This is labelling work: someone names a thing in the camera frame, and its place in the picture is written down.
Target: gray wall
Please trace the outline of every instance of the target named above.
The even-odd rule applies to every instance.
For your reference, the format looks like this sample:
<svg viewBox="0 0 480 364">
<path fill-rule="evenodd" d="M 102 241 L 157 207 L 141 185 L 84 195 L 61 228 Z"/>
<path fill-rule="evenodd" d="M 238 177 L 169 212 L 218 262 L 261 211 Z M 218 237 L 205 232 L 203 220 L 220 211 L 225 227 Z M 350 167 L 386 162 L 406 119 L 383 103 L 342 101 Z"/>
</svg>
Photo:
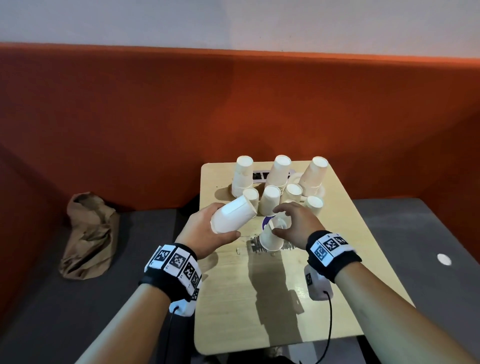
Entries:
<svg viewBox="0 0 480 364">
<path fill-rule="evenodd" d="M 0 0 L 0 41 L 480 57 L 480 1 Z"/>
</svg>

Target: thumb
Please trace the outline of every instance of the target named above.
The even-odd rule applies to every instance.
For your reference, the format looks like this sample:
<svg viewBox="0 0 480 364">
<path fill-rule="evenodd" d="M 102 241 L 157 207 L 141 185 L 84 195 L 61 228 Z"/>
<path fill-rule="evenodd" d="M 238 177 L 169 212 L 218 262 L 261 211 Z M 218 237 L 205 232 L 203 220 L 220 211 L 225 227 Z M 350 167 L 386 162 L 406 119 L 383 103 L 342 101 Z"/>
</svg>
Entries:
<svg viewBox="0 0 480 364">
<path fill-rule="evenodd" d="M 219 247 L 230 244 L 231 242 L 237 240 L 240 237 L 240 231 L 229 231 L 224 232 L 223 234 L 218 234 L 219 237 Z"/>
<path fill-rule="evenodd" d="M 290 229 L 280 229 L 280 228 L 275 228 L 272 229 L 272 234 L 278 236 L 279 238 L 288 240 L 288 232 Z"/>
</svg>

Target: wristband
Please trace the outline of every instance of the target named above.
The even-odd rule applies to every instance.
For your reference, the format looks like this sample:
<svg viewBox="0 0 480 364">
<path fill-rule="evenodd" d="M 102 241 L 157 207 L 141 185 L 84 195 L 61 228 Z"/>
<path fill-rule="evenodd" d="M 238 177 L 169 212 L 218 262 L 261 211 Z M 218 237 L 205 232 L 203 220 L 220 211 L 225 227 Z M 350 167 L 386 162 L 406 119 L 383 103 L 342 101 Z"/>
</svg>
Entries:
<svg viewBox="0 0 480 364">
<path fill-rule="evenodd" d="M 335 283 L 335 277 L 348 264 L 361 262 L 355 250 L 339 234 L 320 230 L 308 237 L 308 264 Z"/>
<path fill-rule="evenodd" d="M 139 284 L 147 283 L 159 288 L 172 302 L 190 302 L 201 280 L 202 272 L 193 250 L 183 244 L 173 243 L 157 248 L 146 264 L 144 277 Z"/>
</svg>

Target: table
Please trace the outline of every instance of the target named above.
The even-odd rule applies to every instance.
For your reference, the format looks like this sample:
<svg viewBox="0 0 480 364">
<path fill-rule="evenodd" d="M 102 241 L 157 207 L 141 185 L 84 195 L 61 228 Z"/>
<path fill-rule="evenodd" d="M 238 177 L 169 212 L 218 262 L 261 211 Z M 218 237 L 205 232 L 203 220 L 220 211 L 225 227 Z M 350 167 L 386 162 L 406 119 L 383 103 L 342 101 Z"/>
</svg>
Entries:
<svg viewBox="0 0 480 364">
<path fill-rule="evenodd" d="M 292 168 L 304 171 L 309 162 L 293 161 Z M 253 169 L 269 170 L 272 163 L 255 162 Z M 235 163 L 202 166 L 200 208 L 234 199 L 229 192 L 234 169 Z M 340 233 L 368 269 L 412 303 L 331 166 L 323 184 L 326 194 L 319 219 L 325 228 Z M 303 274 L 307 253 L 298 248 L 252 250 L 250 240 L 262 231 L 263 219 L 250 220 L 240 229 L 240 238 L 199 262 L 204 281 L 197 301 L 194 341 L 204 355 L 328 337 L 328 301 L 312 301 L 308 295 Z M 361 335 L 347 301 L 335 284 L 332 288 L 332 338 Z"/>
</svg>

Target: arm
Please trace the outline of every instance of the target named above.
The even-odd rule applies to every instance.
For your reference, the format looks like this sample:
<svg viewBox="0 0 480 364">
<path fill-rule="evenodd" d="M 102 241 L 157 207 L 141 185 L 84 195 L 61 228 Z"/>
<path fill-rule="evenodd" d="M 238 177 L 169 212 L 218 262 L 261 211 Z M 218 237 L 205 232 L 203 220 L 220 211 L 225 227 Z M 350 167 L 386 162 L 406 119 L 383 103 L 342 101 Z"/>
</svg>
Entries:
<svg viewBox="0 0 480 364">
<path fill-rule="evenodd" d="M 274 229 L 273 233 L 300 249 L 307 248 L 314 232 L 325 230 L 309 209 L 297 203 L 280 204 L 274 212 L 280 211 L 291 216 L 292 225 L 286 230 Z M 341 256 L 322 266 L 319 273 L 337 284 L 382 363 L 476 363 L 454 339 L 362 263 L 331 267 Z"/>
<path fill-rule="evenodd" d="M 193 252 L 195 260 L 205 258 L 222 245 L 240 237 L 238 231 L 215 234 L 212 215 L 224 204 L 214 203 L 191 215 L 175 240 Z M 147 269 L 141 284 L 107 327 L 78 359 L 77 364 L 142 364 L 152 355 L 167 310 L 172 301 L 188 299 L 185 287 L 162 269 Z"/>
</svg>

